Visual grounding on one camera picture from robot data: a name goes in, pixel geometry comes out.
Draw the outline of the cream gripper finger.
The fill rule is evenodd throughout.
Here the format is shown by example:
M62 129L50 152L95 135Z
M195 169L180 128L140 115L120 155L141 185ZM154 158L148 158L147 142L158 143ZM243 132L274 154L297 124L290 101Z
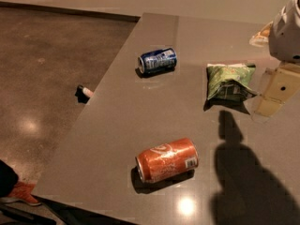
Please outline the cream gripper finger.
M251 39L249 40L249 44L255 47L266 46L269 42L269 35L272 25L272 22L266 24L259 32L251 37Z
M281 62L278 67L267 68L262 75L259 95L253 102L257 117L269 118L300 90L300 65Z

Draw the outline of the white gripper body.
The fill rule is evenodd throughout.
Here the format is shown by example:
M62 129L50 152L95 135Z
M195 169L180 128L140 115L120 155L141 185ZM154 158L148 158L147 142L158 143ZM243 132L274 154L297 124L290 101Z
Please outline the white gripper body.
M300 0L289 0L273 20L269 52L279 61L300 63Z

